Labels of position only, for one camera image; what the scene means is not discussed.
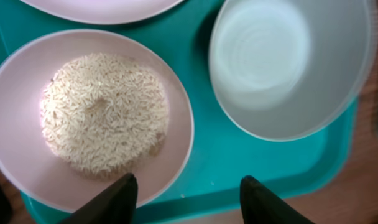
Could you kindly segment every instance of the pink bowl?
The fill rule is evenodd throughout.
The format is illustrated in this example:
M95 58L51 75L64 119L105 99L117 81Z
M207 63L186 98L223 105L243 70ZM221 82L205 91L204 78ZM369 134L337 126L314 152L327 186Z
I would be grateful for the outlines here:
M193 114L173 70L140 43L100 30L68 30L26 44L0 66L0 169L36 200L74 212L112 181L86 179L47 147L40 125L42 91L66 62L93 52L130 56L154 69L170 105L167 137L158 156L134 172L138 206L150 202L177 179L193 144Z
M156 16L183 0L21 0L51 15L89 24L123 24Z

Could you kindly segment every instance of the plate rim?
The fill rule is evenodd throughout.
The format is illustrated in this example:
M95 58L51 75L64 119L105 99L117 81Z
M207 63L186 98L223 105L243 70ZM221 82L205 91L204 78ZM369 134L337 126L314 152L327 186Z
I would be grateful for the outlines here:
M132 23L132 22L138 22L138 21L142 21L142 20L145 20L145 19L149 19L151 17L154 17L154 16L157 16L163 12L166 12L170 9L172 9L173 7L179 5L181 2L183 2L184 0L175 0L172 4L170 4L169 6L167 7L163 7L161 9L158 9L156 11L154 11L152 14L148 14L146 16L140 16L136 19L129 19L129 20L126 20L126 21L97 21L97 20L93 20L93 21L89 21L89 20L86 20L86 19L80 19L80 18L77 18L77 17L72 17L72 16L67 16L63 13L59 13L59 12L55 12L55 11L52 11L52 10L49 10L49 9L45 9L43 7L40 7L34 3L31 2L31 0L20 0L21 2L35 8L35 9L38 9L42 12L46 12L47 14L50 14L50 15L53 15L53 16L56 16L56 17L59 17L59 18L62 18L62 19L67 19L69 21L75 21L75 22L81 22L81 23L85 23L85 24L95 24L95 25L117 25L117 24L128 24L128 23Z

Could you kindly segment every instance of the pink plate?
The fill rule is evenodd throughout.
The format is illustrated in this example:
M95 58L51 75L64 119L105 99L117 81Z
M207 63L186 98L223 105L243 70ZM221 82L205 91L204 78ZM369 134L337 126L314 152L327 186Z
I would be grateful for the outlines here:
M89 24L123 24L160 14L183 0L21 0L41 11Z
M193 115L185 89L173 70L140 43L101 30L68 30L29 42L0 66L0 169L28 196L66 212L77 210L113 181L84 178L51 152L42 136L40 100L64 63L93 52L135 58L156 73L167 94L170 119L163 147L134 171L138 206L177 179L193 144Z

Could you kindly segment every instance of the uncooked rice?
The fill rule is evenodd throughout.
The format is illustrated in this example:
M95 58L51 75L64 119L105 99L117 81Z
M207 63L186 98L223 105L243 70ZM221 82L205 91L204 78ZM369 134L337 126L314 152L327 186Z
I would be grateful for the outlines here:
M153 71L111 54L66 63L44 90L41 112L52 152L102 179L156 154L168 123L165 92Z

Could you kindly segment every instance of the bowl rim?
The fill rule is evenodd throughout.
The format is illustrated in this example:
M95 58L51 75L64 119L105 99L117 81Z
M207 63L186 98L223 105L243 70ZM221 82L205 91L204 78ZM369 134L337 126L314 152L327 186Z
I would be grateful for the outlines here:
M177 78L177 80L179 82L179 86L180 86L180 88L182 88L182 90L184 92L185 99L186 99L187 105L188 105L188 109L190 110L190 121L191 121L191 136L190 136L190 144L189 144L189 148L187 150L187 154L186 154L186 156L185 156L185 158L184 158L184 160L182 162L182 165L180 166L179 170L177 170L177 172L175 173L175 175L170 179L169 182L167 182L164 185L164 187L162 187L159 191L157 191L155 194L151 195L147 199L143 200L142 202L140 202L140 203L137 202L137 207L141 207L141 206L143 206L143 205L145 205L147 203L150 203L151 201L155 200L157 197L159 197L161 194L163 194L167 189L169 189L170 186L178 179L178 177L180 176L180 174L182 173L182 171L184 170L185 166L188 163L189 157L190 157L192 149L193 149L193 142L194 142L194 139L195 139L195 122L194 122L194 117L193 117L193 108L191 106L188 93L186 92L185 87L183 86L183 84L180 81L180 79L177 76L177 74L172 70L172 68L160 56L158 56L155 52L153 52L151 49L149 49L148 47L142 45L138 41L130 39L130 38L128 38L126 36L123 36L121 34L116 34L114 32L109 32L109 31L104 31L104 30L98 30L98 29L68 29L68 30L63 30L63 31L58 31L58 32L53 32L53 33L50 33L50 34L42 35L42 36L40 36L40 37L38 37L38 38L36 38L34 40L31 40L30 42L24 44L23 46L21 46L17 50L15 50L12 54L10 54L10 56L8 56L8 58L6 58L2 62L2 64L0 65L0 76L2 74L2 71L9 65L9 63L14 58L16 58L18 55L20 55L21 53L23 53L26 49L32 47L33 45L35 45L35 44L37 44L39 42L42 42L42 41L50 39L50 38L53 38L53 37L56 37L56 36L60 36L60 35L66 35L66 34L74 34L74 33L96 33L96 34L112 35L112 36L115 36L115 37L119 37L120 39L124 39L126 41L133 42L134 44L139 45L140 47L148 50L155 58L157 58L158 60L160 60L168 69L170 69L173 72L173 74L175 74L175 77ZM7 170L7 168L4 166L4 164L2 163L1 160L0 160L0 170L7 177L7 179L9 181L11 181L19 190L21 190L22 192L24 192L29 197L35 199L36 201L38 201L38 202L40 202L40 203L42 203L42 204L44 204L46 206L52 207L54 209L61 210L63 212L73 213L75 211L75 210L71 210L71 209L68 209L68 208L64 208L63 206L54 204L52 202L49 202L48 200L43 199L43 198L39 197L38 195L32 193L30 190L28 190L27 188L25 188Z
M361 68L359 70L359 73L357 74L358 78L354 82L351 90L348 92L348 94L343 98L343 101L341 104L333 110L329 116L327 116L324 120L319 122L316 126L313 128L308 129L307 131L304 131L299 134L294 134L292 136L282 137L282 138L275 138L275 137L268 137L259 135L256 133L253 133L245 128L243 128L239 123L237 123L234 118L231 117L231 115L226 111L225 107L221 103L221 99L218 96L216 92L216 85L214 84L214 78L212 76L212 68L209 66L209 73L210 73L210 80L211 85L213 86L213 91L215 94L215 97L218 101L219 106L224 111L225 115L241 130L243 130L245 133L254 136L256 138L266 140L266 141L272 141L272 142L287 142L287 141L295 141L299 139L303 139L305 137L308 137L312 134L317 133L318 131L322 130L329 124L331 124L336 118L338 118L344 111L348 108L348 106L356 99L358 94L361 92L365 82L369 78L370 73L372 72L372 68L374 66L374 62L376 59L376 52L377 52L377 46L378 46L378 23L376 22L378 19L378 15L375 13L377 9L377 3L374 0L362 0L364 5L364 10L366 11L366 24L368 25L368 37L367 37L367 46L366 46L366 54L364 55L364 61L362 62ZM224 11L230 7L228 5L231 4L233 0L226 0L222 6L222 8L219 10L218 16L216 18L216 22L213 27L213 31L211 33L211 42L210 46L208 48L209 56L208 56L208 64L211 65L211 59L212 59L212 49L214 48L214 43L216 39L216 30L217 27L219 27L219 23L222 19L222 14Z

